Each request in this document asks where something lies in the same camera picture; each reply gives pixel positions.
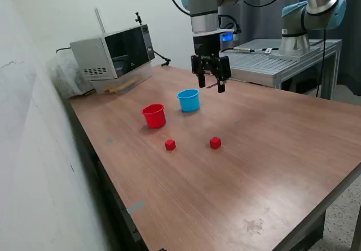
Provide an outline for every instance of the wooden table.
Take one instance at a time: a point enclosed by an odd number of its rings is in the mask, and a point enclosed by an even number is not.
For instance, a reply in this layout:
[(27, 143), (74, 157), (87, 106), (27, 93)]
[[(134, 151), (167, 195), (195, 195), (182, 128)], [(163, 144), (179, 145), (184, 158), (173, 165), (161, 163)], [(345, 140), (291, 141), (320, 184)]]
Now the wooden table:
[[(361, 107), (229, 81), (182, 113), (177, 92), (196, 77), (154, 70), (125, 95), (71, 101), (151, 251), (290, 250), (361, 172)], [(158, 130), (141, 114), (152, 103), (165, 105)]]

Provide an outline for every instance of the floor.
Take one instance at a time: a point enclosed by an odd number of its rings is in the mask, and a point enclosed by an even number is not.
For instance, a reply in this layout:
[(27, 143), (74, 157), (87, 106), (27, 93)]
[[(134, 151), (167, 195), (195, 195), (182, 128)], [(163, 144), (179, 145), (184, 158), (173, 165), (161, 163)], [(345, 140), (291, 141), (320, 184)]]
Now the floor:
[[(346, 86), (337, 86), (335, 99), (339, 102), (361, 105), (361, 96), (355, 96)], [(311, 251), (348, 251), (351, 247), (361, 204), (361, 177), (359, 177), (327, 210), (324, 237)]]

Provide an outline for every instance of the power cord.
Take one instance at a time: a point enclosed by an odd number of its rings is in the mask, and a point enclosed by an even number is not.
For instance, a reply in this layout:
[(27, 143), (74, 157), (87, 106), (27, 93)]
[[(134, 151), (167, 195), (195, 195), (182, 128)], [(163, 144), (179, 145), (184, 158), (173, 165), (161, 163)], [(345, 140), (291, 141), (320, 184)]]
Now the power cord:
[(57, 49), (56, 54), (57, 54), (59, 51), (69, 50), (69, 49), (71, 49), (71, 47)]
[(250, 4), (248, 3), (247, 1), (243, 1), (247, 6), (250, 6), (250, 7), (266, 7), (266, 6), (269, 6), (270, 4), (273, 4), (274, 2), (276, 2), (277, 0), (272, 0), (271, 2), (267, 3), (267, 4), (264, 4), (264, 5), (253, 5), (253, 4)]
[(162, 56), (161, 54), (159, 54), (158, 52), (156, 52), (155, 50), (153, 50), (153, 52), (159, 56), (161, 59), (165, 60), (165, 63), (161, 64), (161, 66), (169, 66), (169, 63), (171, 62), (171, 60), (169, 58), (165, 58), (164, 56)]
[(324, 69), (324, 66), (325, 66), (325, 56), (326, 56), (326, 29), (323, 30), (323, 56), (322, 56), (322, 64), (321, 64), (321, 74), (320, 74), (320, 78), (318, 79), (316, 98), (318, 97), (318, 93), (320, 91), (320, 85), (321, 85), (321, 81), (322, 81), (322, 74), (323, 74), (323, 69)]

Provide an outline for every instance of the blue tape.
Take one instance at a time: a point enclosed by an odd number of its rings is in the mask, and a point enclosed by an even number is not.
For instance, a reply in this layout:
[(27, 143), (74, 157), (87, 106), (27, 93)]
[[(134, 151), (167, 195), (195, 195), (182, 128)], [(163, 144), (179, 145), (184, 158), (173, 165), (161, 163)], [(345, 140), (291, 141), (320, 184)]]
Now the blue tape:
[(126, 210), (128, 211), (129, 214), (132, 214), (132, 213), (136, 212), (137, 210), (139, 210), (140, 208), (144, 207), (145, 205), (146, 205), (146, 203), (144, 201), (141, 201)]

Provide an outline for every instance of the metal frame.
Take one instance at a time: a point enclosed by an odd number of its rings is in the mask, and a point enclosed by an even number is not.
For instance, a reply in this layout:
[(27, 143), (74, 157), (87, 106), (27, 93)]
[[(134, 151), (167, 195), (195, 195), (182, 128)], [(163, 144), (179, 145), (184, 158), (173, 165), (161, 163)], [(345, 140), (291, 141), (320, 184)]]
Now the metal frame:
[[(255, 39), (239, 47), (256, 50), (271, 46), (279, 47), (280, 43), (280, 39)], [(269, 54), (265, 53), (241, 54), (226, 51), (222, 55), (227, 55), (230, 58), (233, 79), (281, 89), (284, 81), (322, 61), (323, 41), (312, 39), (310, 40), (310, 44), (320, 47), (320, 51), (301, 61), (276, 60), (270, 58)], [(325, 64), (324, 69), (327, 71), (323, 73), (321, 98), (333, 99), (334, 97), (337, 86), (341, 47), (342, 40), (326, 41), (325, 58), (329, 59), (331, 56), (334, 56), (334, 60), (326, 60), (327, 64)]]

